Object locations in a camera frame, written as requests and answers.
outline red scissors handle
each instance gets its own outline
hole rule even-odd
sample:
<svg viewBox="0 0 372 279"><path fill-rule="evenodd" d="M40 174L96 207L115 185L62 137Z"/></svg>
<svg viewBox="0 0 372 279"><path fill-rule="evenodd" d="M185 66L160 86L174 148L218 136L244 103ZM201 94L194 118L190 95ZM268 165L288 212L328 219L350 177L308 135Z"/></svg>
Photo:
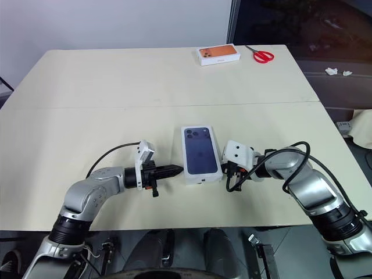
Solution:
<svg viewBox="0 0 372 279"><path fill-rule="evenodd" d="M255 59L255 61L257 61L258 63L267 63L269 61L272 61L274 59L274 55L270 52L267 52L267 51L254 51L253 52L253 58Z"/></svg>

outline scissors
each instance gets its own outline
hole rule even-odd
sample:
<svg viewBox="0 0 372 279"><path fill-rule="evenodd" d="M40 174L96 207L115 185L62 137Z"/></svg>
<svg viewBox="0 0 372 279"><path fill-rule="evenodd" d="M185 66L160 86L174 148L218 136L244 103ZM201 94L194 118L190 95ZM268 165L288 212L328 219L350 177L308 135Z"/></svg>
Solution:
<svg viewBox="0 0 372 279"><path fill-rule="evenodd" d="M255 61L257 61L258 63L262 63L262 64L265 64L269 61L272 61L274 60L274 55L270 52L267 52L267 51L257 51L253 48L250 48L249 46L246 45L246 47L248 49L250 49L251 51L253 51L253 58Z"/></svg>

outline iphone box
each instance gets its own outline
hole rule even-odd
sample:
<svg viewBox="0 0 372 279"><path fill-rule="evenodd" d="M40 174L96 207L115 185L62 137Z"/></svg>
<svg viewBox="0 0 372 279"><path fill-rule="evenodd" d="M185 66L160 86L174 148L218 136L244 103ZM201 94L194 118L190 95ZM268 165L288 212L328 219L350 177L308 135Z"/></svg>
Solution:
<svg viewBox="0 0 372 279"><path fill-rule="evenodd" d="M240 53L234 44L216 45L208 48L198 48L196 55L201 66L225 63L240 59Z"/></svg>
<svg viewBox="0 0 372 279"><path fill-rule="evenodd" d="M181 138L186 183L220 181L221 163L212 127L181 127Z"/></svg>

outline paper scrap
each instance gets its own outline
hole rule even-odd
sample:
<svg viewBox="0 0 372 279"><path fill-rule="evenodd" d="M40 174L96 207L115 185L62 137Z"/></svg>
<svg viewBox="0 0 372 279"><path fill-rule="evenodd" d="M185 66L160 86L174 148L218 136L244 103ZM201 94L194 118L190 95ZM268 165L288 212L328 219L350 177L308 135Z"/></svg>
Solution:
<svg viewBox="0 0 372 279"><path fill-rule="evenodd" d="M327 73L327 74L329 74L330 76L333 76L334 74L337 74L337 68L334 68L334 69L331 69L331 68L326 68L325 69L325 72Z"/></svg>
<svg viewBox="0 0 372 279"><path fill-rule="evenodd" d="M353 73L352 71L343 71L342 75L347 77L347 76L350 76L352 73Z"/></svg>

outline white tabletop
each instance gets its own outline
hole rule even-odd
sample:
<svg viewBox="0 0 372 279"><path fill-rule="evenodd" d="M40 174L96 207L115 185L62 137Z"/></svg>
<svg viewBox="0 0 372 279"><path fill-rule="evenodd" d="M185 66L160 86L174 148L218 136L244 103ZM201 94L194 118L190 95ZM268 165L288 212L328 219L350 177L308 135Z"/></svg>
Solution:
<svg viewBox="0 0 372 279"><path fill-rule="evenodd" d="M274 47L271 46L260 48L274 52ZM220 151L229 139L250 145L261 152L267 148L281 148L305 140L312 147L312 155L338 177L357 208L372 212L372 189L353 155L288 51L283 47L276 48L280 50L275 52L276 59L287 61L284 64L289 65L289 69L292 65L297 94L280 88L274 94L268 89L271 88L269 83L257 86L250 75L246 75L249 82L243 79L240 82L251 88L265 88L267 91L262 91L260 95L257 91L245 91L245 87L234 83L236 80L232 82L233 75L228 76L229 72L225 68L236 71L233 67L235 65L247 73L250 72L249 69L256 68L248 59L252 59L250 54L240 48L242 59L239 62L205 67L205 71L220 71L215 75L219 78L214 78L214 81L224 84L223 86L212 91L209 84L211 80L198 79L192 71L185 70L183 75L179 75L178 90L174 90L173 99L168 98L172 96L171 91L166 91L165 99L159 97L162 94L159 87L157 91L152 91L152 96L159 99L159 102L141 98L142 95L151 96L147 81L156 81L149 77L149 71L144 71L146 74L143 74L142 87L138 85L136 94L128 93L132 92L129 91L130 88L135 87L130 80L122 83L115 92L107 91L104 90L105 85L100 84L102 80L96 80L96 76L85 76L84 79L77 75L74 68L68 71L64 67L65 63L75 60L69 58L69 53L71 56L86 55L96 61L99 60L96 56L99 56L104 64L108 58L104 59L102 53L107 53L108 57L113 53L117 53L119 57L127 57L127 51L159 51L164 64L168 65L171 59L167 60L165 54L169 51L185 54L190 49L48 52L0 110L0 230L50 230L66 190L76 181L84 179L95 160L116 145L146 139L155 146L154 159L157 165L182 165L180 127L186 125L211 125ZM86 58L86 71L92 72L92 65L88 61L90 59ZM267 71L270 72L270 64L267 66ZM196 71L204 69L198 67L195 66ZM87 75L83 68L80 65L80 74ZM158 69L164 69L164 66L159 66ZM276 71L271 69L271 72L271 75L265 75L273 84L282 82L277 76L284 78L288 75L290 79L289 74L281 73L279 68ZM166 86L166 80L160 83ZM176 83L169 83L176 88ZM225 88L229 87L229 83L234 90L226 94ZM196 84L202 86L205 92L190 93L188 98L186 95L183 98L185 87L196 88ZM74 90L84 86L91 90L81 91L74 98ZM24 98L32 101L32 95L35 100L27 103ZM239 101L239 95L246 103L235 104ZM268 103L268 98L271 97L276 103ZM115 103L113 98L127 102ZM252 99L263 103L249 103ZM205 105L204 102L208 100L211 104ZM113 152L97 167L133 165L133 148L124 148ZM242 187L242 192L228 193L225 180L220 183L185 185L181 174L158 181L158 198L153 198L150 190L136 189L126 190L125 193L110 198L91 229L310 223L295 201L283 193L282 182L270 178L262 183L248 181Z"/></svg>

